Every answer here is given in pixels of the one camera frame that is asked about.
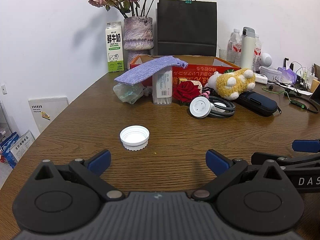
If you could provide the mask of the white wall socket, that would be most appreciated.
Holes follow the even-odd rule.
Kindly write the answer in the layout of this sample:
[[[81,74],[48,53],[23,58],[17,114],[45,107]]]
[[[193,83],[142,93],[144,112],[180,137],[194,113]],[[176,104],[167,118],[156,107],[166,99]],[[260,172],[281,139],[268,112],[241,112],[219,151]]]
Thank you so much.
[[[6,95],[7,94],[7,88],[5,85],[1,85],[1,91],[2,91],[2,94],[3,95]]]

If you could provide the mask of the black paper shopping bag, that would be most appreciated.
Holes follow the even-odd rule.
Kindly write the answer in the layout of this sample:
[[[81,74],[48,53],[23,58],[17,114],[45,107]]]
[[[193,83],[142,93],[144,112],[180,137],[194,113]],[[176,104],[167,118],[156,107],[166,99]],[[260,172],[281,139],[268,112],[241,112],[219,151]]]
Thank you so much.
[[[215,56],[216,50],[217,3],[159,0],[158,55]]]

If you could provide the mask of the white jar lid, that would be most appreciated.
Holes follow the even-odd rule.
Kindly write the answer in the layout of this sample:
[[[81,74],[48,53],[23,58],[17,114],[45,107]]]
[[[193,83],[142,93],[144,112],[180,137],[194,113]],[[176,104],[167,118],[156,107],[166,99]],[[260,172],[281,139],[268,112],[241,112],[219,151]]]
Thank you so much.
[[[150,132],[144,126],[133,125],[124,128],[119,136],[127,150],[139,151],[148,145]]]

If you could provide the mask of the purple knitted cloth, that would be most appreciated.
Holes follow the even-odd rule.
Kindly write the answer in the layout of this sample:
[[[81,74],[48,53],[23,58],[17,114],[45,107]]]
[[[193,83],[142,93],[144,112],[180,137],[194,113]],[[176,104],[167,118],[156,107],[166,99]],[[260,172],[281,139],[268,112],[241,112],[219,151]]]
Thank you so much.
[[[163,70],[168,67],[181,67],[183,69],[187,68],[188,63],[182,61],[173,56],[163,56],[157,59],[140,64],[120,76],[116,77],[114,81],[119,83],[124,83],[126,85],[136,85],[138,83],[147,80],[152,77],[153,74],[156,74],[160,70]]]

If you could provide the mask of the white round speaker robot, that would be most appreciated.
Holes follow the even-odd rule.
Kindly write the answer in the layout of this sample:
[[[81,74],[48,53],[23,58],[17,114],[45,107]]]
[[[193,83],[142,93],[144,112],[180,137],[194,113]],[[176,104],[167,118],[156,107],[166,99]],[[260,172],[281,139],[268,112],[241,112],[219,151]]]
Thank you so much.
[[[270,67],[272,64],[272,57],[269,53],[261,53],[260,55],[260,66]]]

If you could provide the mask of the purple ceramic vase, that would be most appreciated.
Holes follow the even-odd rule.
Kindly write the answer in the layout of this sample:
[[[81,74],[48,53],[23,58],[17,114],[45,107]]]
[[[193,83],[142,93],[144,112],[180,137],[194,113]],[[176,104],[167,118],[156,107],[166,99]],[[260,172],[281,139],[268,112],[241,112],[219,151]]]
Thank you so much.
[[[127,51],[127,68],[138,55],[149,55],[154,47],[151,17],[132,16],[124,19],[123,46]]]

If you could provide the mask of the red artificial rose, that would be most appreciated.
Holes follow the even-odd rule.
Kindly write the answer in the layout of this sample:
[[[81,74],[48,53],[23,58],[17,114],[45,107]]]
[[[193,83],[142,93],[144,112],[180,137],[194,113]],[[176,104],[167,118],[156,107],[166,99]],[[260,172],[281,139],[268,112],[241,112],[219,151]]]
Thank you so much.
[[[183,81],[173,89],[172,96],[182,103],[191,103],[200,94],[198,85],[195,85],[191,81]]]

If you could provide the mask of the white thermos bottle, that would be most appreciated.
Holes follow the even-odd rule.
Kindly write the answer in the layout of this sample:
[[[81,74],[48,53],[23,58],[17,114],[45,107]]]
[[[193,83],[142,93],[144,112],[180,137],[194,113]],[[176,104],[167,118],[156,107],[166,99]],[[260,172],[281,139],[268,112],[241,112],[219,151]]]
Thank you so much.
[[[251,27],[243,27],[241,36],[240,67],[252,69],[255,49],[255,30]]]

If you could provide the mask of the yellow white plush toy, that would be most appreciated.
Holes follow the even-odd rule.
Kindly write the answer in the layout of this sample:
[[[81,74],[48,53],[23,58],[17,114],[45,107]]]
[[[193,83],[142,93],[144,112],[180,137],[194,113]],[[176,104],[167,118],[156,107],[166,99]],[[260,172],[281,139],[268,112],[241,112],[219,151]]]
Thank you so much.
[[[255,88],[255,74],[251,69],[241,68],[235,72],[221,74],[215,72],[205,87],[213,89],[227,100],[236,100],[240,94]]]

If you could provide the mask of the white power bank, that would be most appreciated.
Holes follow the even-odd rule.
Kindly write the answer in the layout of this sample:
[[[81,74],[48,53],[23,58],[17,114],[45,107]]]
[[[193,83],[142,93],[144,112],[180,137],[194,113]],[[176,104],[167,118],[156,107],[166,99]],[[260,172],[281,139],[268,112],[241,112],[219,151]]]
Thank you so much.
[[[255,82],[266,85],[268,83],[268,79],[265,75],[255,73]]]

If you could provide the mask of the white round charger puck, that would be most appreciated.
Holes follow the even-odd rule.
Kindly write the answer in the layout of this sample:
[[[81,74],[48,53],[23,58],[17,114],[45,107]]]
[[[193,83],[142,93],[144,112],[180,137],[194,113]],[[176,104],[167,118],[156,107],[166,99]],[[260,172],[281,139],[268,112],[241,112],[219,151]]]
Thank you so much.
[[[189,106],[191,115],[197,119],[203,119],[210,114],[212,103],[204,96],[198,96],[192,100]]]

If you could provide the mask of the white floral tin box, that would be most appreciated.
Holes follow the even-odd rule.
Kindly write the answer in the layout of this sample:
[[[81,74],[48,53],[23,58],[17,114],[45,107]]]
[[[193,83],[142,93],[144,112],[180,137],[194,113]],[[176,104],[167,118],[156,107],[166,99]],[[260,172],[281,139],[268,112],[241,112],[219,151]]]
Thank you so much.
[[[260,67],[260,74],[267,77],[268,81],[281,82],[282,73],[279,70],[270,67]]]

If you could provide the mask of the purple tissue pack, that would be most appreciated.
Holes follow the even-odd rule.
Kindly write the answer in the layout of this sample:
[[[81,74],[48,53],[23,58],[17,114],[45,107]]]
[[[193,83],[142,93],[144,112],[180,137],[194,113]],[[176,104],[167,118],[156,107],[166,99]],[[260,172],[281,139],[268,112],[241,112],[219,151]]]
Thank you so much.
[[[278,67],[278,71],[281,72],[282,80],[289,81],[292,84],[295,84],[297,81],[297,74],[291,70],[290,68],[286,67]]]

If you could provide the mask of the clear cotton swab box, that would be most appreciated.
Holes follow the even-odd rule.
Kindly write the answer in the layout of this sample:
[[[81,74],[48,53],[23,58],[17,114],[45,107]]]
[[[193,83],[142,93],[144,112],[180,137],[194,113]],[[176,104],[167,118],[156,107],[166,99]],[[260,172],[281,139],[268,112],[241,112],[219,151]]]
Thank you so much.
[[[155,105],[172,103],[172,67],[164,68],[153,74],[152,99]]]

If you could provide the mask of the red orange cardboard box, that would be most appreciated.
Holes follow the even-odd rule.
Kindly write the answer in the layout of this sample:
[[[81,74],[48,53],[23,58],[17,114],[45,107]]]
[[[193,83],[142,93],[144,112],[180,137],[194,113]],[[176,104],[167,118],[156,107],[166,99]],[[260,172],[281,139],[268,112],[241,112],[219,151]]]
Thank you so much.
[[[174,87],[180,83],[181,79],[200,81],[204,86],[215,72],[224,74],[240,69],[235,64],[214,56],[175,55],[174,57],[188,63],[185,69],[172,67]]]

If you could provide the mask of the dark blue zip case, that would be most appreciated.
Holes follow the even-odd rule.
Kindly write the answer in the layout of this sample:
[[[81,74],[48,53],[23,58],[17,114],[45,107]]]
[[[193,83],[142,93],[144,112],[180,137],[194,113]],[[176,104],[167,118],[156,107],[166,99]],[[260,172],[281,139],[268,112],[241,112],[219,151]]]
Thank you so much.
[[[274,100],[254,91],[243,92],[235,102],[263,117],[272,116],[276,112],[279,112],[279,114],[282,113],[278,104]]]

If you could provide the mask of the green white milk carton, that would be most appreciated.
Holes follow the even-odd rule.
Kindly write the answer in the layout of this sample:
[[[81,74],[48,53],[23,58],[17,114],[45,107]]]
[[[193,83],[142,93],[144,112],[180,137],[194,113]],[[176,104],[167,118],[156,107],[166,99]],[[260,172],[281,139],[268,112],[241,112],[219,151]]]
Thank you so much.
[[[125,70],[121,22],[107,23],[105,29],[107,66],[109,72]]]

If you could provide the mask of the iridescent plastic bag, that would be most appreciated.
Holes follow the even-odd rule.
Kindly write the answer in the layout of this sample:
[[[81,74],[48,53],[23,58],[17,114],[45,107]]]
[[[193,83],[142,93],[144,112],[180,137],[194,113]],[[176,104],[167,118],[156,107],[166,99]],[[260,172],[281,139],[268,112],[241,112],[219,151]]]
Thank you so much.
[[[121,102],[134,104],[144,95],[144,86],[141,83],[135,85],[118,83],[113,87],[113,91]]]

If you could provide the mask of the clear water bottle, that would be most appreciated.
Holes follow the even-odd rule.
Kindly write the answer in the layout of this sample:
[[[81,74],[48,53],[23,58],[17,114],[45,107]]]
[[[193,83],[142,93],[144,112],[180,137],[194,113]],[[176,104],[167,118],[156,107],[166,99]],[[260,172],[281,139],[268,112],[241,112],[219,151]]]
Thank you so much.
[[[255,35],[255,48],[254,48],[254,55],[253,55],[253,66],[252,69],[254,72],[259,70],[259,61],[261,56],[261,48],[262,44],[259,38],[259,34]]]
[[[240,64],[241,56],[241,36],[240,30],[234,29],[231,33],[230,39],[227,45],[227,61],[235,65]]]

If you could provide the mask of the clear drinking glass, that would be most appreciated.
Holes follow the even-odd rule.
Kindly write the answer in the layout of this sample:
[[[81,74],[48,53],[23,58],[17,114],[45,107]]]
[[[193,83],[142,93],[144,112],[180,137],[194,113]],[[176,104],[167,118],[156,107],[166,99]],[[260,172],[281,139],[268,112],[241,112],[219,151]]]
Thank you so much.
[[[219,58],[227,60],[227,50],[219,49]]]

